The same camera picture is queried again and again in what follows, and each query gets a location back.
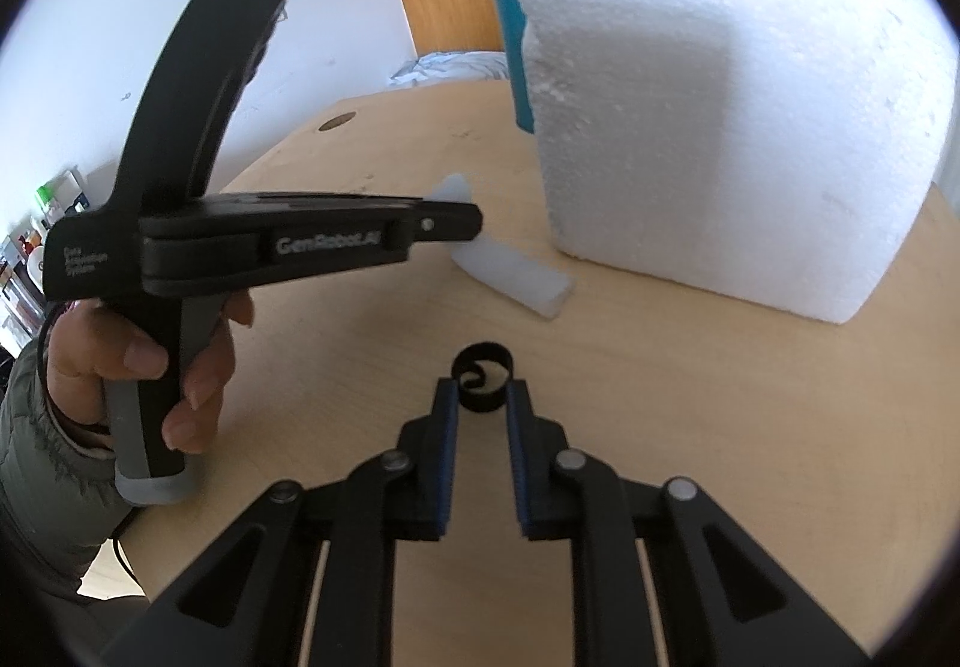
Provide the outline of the grey jacket left forearm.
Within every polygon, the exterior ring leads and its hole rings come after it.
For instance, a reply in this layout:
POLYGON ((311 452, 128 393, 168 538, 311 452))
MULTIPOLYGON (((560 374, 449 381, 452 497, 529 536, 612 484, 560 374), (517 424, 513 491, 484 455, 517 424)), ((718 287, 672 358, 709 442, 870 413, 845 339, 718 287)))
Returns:
POLYGON ((94 304, 60 311, 13 363, 2 400, 2 536, 37 591, 85 608, 82 579, 130 513, 114 485, 103 382, 137 330, 94 304))

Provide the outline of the person's left hand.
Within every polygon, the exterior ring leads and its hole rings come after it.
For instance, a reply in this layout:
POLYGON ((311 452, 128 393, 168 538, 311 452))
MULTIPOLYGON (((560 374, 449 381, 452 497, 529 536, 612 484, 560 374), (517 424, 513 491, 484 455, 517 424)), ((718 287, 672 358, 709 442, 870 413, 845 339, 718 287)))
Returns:
MULTIPOLYGON (((172 451, 202 454, 212 446, 224 388, 236 371, 231 327, 249 327, 255 315, 245 291, 224 303, 210 342, 185 371, 181 400, 164 419, 161 435, 172 451)), ((98 300, 80 301, 53 323, 47 337, 47 402, 73 441, 109 449, 106 382, 155 381, 166 369, 166 350, 143 330, 98 300)))

